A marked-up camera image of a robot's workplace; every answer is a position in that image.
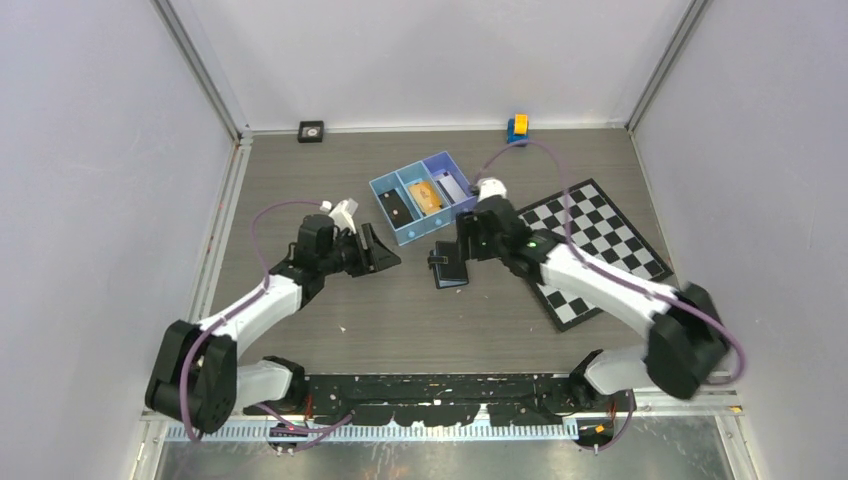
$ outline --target blue compartment box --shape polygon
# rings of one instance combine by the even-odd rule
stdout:
[[[426,181],[439,195],[442,208],[425,215],[409,194],[409,187]],[[437,153],[420,162],[407,165],[388,175],[371,180],[371,190],[386,217],[389,227],[395,234],[398,245],[405,245],[416,238],[453,223],[460,212],[468,212],[477,203],[477,197],[471,194],[471,188],[465,175],[448,152]],[[412,217],[412,221],[395,227],[389,212],[386,211],[381,197],[385,194],[397,195]]]

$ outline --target black block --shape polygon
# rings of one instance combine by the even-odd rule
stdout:
[[[300,122],[300,127],[297,129],[297,141],[299,143],[320,143],[324,141],[324,121]]]

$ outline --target white wall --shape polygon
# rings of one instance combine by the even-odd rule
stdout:
[[[689,4],[191,2],[254,130],[622,125]]]
[[[149,1],[0,11],[2,476],[127,478],[231,142]]]
[[[682,277],[747,347],[764,478],[843,478],[848,3],[716,0],[637,129]]]

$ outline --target chessboard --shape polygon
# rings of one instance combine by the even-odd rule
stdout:
[[[571,238],[578,247],[646,280],[659,282],[672,275],[671,268],[593,179],[571,187],[568,197]],[[565,208],[565,196],[557,192],[518,210],[518,214],[534,230],[548,229],[564,239]],[[535,282],[528,282],[528,285],[560,331],[575,327],[601,312],[595,305],[570,292]]]

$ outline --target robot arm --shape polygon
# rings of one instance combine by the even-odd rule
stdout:
[[[198,324],[178,320],[166,330],[145,394],[152,410],[180,419],[179,378],[189,349],[206,335],[191,359],[189,416],[204,433],[216,431],[235,409],[268,402],[280,411],[306,396],[303,367],[278,357],[238,367],[238,358],[274,324],[306,306],[324,287],[324,278],[352,277],[400,264],[370,224],[355,228],[356,202],[345,200],[329,214],[308,215],[286,257],[268,272],[268,281]]]
[[[646,340],[590,353],[569,376],[575,397],[591,403],[593,397],[651,385],[680,399],[695,395],[729,346],[713,328],[663,298],[717,319],[703,288],[690,284],[678,290],[615,268],[553,232],[527,227],[500,181],[485,179],[479,187],[474,212],[457,217],[463,260],[499,258],[513,274],[580,295]]]

